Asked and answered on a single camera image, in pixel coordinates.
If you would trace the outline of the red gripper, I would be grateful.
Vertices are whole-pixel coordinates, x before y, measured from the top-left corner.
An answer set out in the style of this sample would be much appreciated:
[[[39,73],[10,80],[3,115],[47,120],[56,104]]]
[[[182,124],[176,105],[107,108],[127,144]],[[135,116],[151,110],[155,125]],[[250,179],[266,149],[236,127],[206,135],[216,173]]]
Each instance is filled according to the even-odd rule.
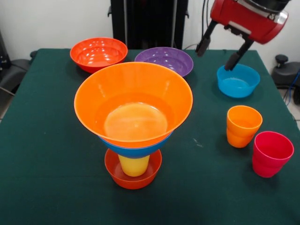
[[[210,45],[211,34],[217,24],[244,39],[243,45],[225,64],[232,71],[254,42],[266,44],[284,27],[288,13],[287,0],[216,0],[211,8],[210,22],[195,52],[202,57]]]

